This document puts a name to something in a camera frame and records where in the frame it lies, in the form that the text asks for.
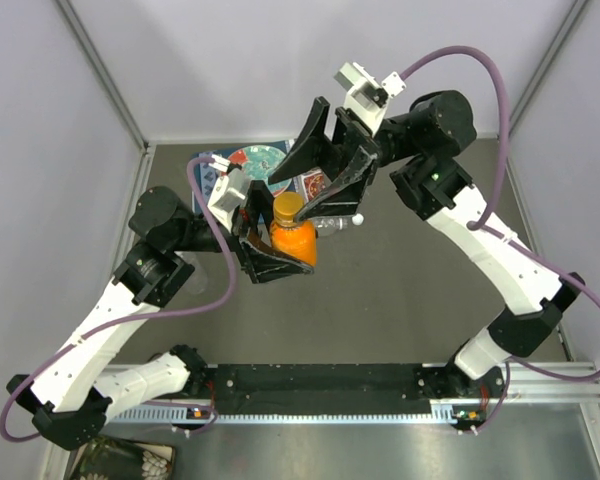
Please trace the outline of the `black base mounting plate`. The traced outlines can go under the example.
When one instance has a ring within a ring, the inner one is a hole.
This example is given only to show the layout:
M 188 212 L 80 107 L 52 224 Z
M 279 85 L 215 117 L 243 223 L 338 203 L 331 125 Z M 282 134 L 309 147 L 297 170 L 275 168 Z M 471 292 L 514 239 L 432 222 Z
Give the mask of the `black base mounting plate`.
M 497 399 L 504 388 L 494 367 L 471 380 L 447 365 L 220 364 L 198 373 L 185 392 L 222 414 L 416 413 L 438 399 Z

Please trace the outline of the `orange juice bottle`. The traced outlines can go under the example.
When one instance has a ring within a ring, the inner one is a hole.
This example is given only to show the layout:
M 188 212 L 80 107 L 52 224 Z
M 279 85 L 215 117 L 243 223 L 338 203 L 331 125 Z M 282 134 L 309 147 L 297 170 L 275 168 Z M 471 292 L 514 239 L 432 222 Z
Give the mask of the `orange juice bottle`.
M 269 230 L 272 247 L 315 267 L 317 264 L 316 230 L 310 220 L 280 225 L 274 219 Z

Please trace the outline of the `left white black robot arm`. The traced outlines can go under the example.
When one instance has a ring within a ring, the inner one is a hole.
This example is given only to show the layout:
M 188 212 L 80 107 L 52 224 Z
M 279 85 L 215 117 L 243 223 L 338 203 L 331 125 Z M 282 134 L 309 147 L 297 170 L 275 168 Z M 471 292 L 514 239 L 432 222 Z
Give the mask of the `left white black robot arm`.
M 171 316 L 169 302 L 196 271 L 191 253 L 221 253 L 230 276 L 244 271 L 254 283 L 313 272 L 316 233 L 311 223 L 296 219 L 301 196 L 273 195 L 262 181 L 230 175 L 221 176 L 210 194 L 198 184 L 192 193 L 194 207 L 166 187 L 140 197 L 129 223 L 138 241 L 94 308 L 53 357 L 8 382 L 9 403 L 30 413 L 39 437 L 74 450 L 129 409 L 204 390 L 206 364 L 186 345 L 144 365 L 106 373 L 144 323 Z

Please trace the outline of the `orange bottle cap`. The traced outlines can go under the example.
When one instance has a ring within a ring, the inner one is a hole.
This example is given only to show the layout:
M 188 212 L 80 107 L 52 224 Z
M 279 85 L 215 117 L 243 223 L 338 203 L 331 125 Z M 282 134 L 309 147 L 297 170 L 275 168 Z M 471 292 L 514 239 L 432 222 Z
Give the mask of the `orange bottle cap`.
M 274 198 L 273 217 L 280 225 L 294 225 L 295 216 L 304 206 L 303 197 L 296 192 L 285 191 Z

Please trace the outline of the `aluminium frame rail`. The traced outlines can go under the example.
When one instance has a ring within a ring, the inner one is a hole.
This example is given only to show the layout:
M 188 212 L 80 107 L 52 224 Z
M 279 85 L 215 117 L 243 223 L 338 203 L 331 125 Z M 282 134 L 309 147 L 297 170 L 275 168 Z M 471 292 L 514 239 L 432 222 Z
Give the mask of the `aluminium frame rail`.
M 585 373 L 592 364 L 575 363 L 547 363 L 540 366 L 548 367 L 569 367 L 572 370 L 575 367 L 584 367 Z M 137 365 L 113 365 L 105 368 L 105 374 L 115 374 Z M 523 366 L 514 363 L 510 367 L 511 381 L 508 393 L 505 397 L 505 403 L 520 404 L 581 404 L 581 403 L 600 403 L 600 382 L 576 383 L 566 382 L 549 378 L 537 372 L 533 372 Z M 476 403 L 469 399 L 438 399 L 430 400 L 434 404 L 452 404 L 469 405 Z

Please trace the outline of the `white bottle cap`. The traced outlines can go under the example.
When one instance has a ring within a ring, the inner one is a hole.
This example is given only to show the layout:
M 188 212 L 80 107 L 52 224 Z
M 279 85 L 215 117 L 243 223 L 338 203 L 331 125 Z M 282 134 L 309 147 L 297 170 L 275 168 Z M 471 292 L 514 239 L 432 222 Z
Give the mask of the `white bottle cap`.
M 356 214 L 351 220 L 354 225 L 359 226 L 364 222 L 364 216 L 362 214 Z

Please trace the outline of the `red teal patterned plate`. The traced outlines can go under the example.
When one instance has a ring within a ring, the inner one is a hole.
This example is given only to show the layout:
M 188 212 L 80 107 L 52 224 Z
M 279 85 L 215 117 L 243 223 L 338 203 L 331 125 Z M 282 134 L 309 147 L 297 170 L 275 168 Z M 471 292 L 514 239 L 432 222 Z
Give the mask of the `red teal patterned plate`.
M 231 163 L 240 165 L 253 180 L 262 180 L 274 196 L 289 189 L 291 180 L 268 183 L 270 174 L 286 157 L 286 145 L 256 144 L 239 148 L 228 156 Z

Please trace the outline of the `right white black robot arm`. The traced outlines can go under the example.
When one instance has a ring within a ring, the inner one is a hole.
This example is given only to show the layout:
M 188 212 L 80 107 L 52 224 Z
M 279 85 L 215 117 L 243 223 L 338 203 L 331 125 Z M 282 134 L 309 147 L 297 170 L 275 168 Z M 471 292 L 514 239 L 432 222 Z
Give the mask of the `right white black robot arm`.
M 349 216 L 378 169 L 402 161 L 390 179 L 403 204 L 454 243 L 495 286 L 503 311 L 465 342 L 447 364 L 447 384 L 467 396 L 484 376 L 511 357 L 529 357 L 575 302 L 578 289 L 530 259 L 515 235 L 492 215 L 484 228 L 469 223 L 486 209 L 484 197 L 456 157 L 476 138 L 466 97 L 446 90 L 424 95 L 409 111 L 381 122 L 376 133 L 350 107 L 336 110 L 332 137 L 324 133 L 330 104 L 314 100 L 306 123 L 268 180 L 278 183 L 314 168 L 330 184 L 299 213 L 302 220 Z

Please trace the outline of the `floral patterned box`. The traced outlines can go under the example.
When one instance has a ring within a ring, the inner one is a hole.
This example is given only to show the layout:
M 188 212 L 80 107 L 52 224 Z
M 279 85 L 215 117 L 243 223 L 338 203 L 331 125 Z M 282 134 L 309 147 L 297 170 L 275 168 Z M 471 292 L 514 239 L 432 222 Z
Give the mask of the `floral patterned box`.
M 171 479 L 173 446 L 98 436 L 77 450 L 68 479 Z

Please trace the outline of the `blue patterned placemat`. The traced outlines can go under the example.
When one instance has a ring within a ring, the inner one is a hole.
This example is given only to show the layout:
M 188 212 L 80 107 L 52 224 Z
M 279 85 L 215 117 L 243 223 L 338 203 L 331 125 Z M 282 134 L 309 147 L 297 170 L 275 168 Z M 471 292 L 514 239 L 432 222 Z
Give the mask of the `blue patterned placemat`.
M 291 147 L 294 144 L 293 139 L 275 141 L 275 142 L 267 142 L 267 143 L 262 143 L 262 144 L 280 145 L 282 143 L 284 143 L 286 145 L 286 155 L 287 155 L 287 153 L 291 150 Z M 239 148 L 242 148 L 245 146 L 226 147 L 226 148 L 220 148 L 220 149 L 216 149 L 216 150 L 212 150 L 212 151 L 201 152 L 201 153 L 195 154 L 194 157 L 197 158 L 197 157 L 204 157 L 204 156 L 211 156 L 211 155 L 219 155 L 221 157 L 228 159 L 228 156 L 231 153 L 233 153 L 234 151 L 238 150 Z M 196 181 L 201 189 L 201 192 L 203 193 L 204 200 L 208 201 L 209 196 L 212 191 L 212 188 L 213 188 L 218 176 L 220 175 L 220 173 L 217 172 L 214 168 L 212 168 L 209 164 L 206 164 L 206 163 L 197 165 L 194 169 L 194 173 L 195 173 Z M 295 187 L 294 187 L 293 179 L 290 179 L 290 180 L 291 180 L 291 185 L 290 185 L 289 189 L 286 191 L 294 192 Z

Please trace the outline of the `colourful mandala napkin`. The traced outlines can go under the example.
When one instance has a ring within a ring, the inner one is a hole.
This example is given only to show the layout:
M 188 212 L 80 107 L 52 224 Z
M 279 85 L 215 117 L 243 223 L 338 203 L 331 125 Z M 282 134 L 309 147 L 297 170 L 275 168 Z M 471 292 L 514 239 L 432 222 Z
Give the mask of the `colourful mandala napkin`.
M 300 174 L 293 179 L 295 191 L 308 203 L 319 195 L 327 186 L 327 178 L 321 169 L 316 168 Z

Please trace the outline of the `clear bottle orange base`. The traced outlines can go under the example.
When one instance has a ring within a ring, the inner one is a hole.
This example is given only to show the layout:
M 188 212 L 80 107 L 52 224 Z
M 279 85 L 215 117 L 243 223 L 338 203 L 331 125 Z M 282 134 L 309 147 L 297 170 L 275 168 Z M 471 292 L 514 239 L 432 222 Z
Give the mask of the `clear bottle orange base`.
M 353 224 L 350 217 L 319 217 L 312 220 L 318 238 L 324 238 L 347 229 Z

